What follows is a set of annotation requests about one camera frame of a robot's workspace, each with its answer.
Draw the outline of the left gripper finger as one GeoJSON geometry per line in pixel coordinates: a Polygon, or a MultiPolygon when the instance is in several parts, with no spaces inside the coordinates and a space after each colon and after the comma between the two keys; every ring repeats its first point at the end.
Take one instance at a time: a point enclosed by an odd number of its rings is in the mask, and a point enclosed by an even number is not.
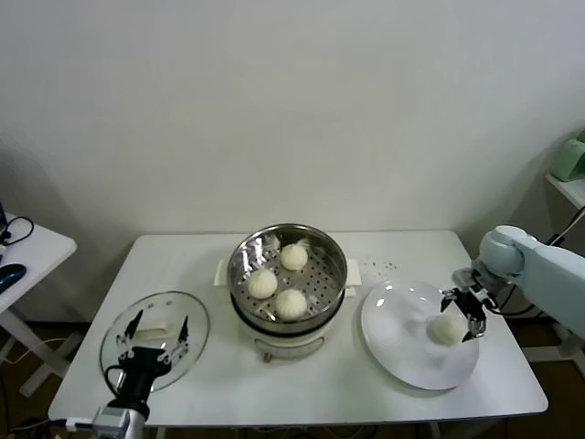
{"type": "Polygon", "coordinates": [[[188,350],[188,316],[185,316],[175,345],[172,348],[166,349],[163,354],[160,354],[158,361],[164,364],[176,364],[188,353],[188,350]]]}
{"type": "Polygon", "coordinates": [[[119,361],[131,359],[133,357],[133,337],[142,319],[143,312],[143,310],[140,310],[128,323],[124,332],[116,337],[116,346],[118,349],[117,358],[119,361]]]}

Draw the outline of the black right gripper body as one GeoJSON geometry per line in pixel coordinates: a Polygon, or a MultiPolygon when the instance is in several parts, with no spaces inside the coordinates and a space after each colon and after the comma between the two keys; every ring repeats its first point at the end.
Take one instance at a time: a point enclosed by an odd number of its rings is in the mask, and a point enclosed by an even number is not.
{"type": "Polygon", "coordinates": [[[484,306],[473,293],[460,288],[452,290],[454,302],[457,304],[462,313],[469,321],[484,322],[486,317],[484,313],[484,306]]]}

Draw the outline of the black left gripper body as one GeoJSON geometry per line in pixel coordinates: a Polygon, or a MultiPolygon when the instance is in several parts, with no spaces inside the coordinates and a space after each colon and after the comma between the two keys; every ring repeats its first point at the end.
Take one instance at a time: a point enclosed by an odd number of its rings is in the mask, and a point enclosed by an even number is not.
{"type": "Polygon", "coordinates": [[[106,385],[114,396],[107,406],[131,410],[148,410],[147,400],[154,381],[171,371],[171,363],[161,348],[133,348],[133,356],[119,359],[106,369],[106,385]],[[115,388],[110,382],[112,370],[122,372],[122,384],[115,388]]]}

